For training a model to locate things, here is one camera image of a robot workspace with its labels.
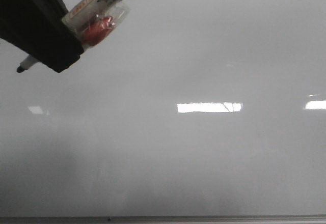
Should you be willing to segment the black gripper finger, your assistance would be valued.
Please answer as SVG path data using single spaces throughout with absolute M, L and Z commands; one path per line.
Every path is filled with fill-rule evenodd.
M 63 0 L 1 0 L 1 38 L 60 73 L 84 53 L 63 24 Z

